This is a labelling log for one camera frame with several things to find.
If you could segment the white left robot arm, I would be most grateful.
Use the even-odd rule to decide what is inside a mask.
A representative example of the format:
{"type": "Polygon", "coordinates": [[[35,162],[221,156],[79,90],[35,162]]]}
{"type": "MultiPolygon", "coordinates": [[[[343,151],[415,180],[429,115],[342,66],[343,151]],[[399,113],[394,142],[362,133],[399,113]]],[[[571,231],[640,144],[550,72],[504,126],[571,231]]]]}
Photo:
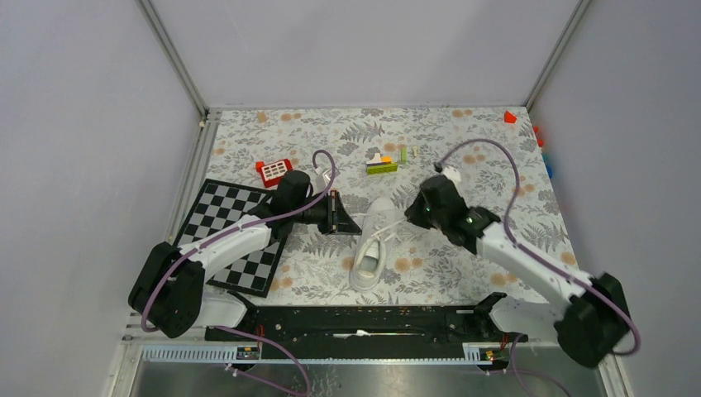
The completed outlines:
{"type": "Polygon", "coordinates": [[[184,246],[154,246],[128,297],[142,330],[176,338],[193,327],[225,327],[235,339],[251,337],[257,320],[246,305],[205,290],[217,272],[281,241],[296,223],[314,225],[322,235],[362,233],[336,190],[326,186],[311,194],[311,187],[307,174],[290,170],[269,199],[231,226],[184,246]]]}

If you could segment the white sneaker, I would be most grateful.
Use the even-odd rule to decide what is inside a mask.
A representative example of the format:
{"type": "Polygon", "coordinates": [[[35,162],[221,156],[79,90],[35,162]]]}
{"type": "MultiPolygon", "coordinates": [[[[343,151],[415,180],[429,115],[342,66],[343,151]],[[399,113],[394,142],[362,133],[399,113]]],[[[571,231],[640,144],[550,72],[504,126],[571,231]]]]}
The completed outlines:
{"type": "Polygon", "coordinates": [[[403,215],[388,197],[377,198],[361,217],[362,234],[350,269],[350,287],[367,292],[379,283],[397,238],[403,215]]]}

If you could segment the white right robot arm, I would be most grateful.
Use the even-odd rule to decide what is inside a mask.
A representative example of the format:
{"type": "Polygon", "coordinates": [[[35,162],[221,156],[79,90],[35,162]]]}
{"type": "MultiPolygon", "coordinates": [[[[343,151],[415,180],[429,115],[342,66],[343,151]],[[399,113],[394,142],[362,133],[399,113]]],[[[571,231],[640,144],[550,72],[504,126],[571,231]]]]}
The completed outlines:
{"type": "Polygon", "coordinates": [[[617,278],[570,270],[547,261],[535,246],[515,242],[504,220],[486,208],[468,206],[446,176],[423,181],[405,216],[411,224],[435,228],[455,246],[514,273],[545,298],[556,341],[576,363],[595,368],[632,331],[617,278]]]}

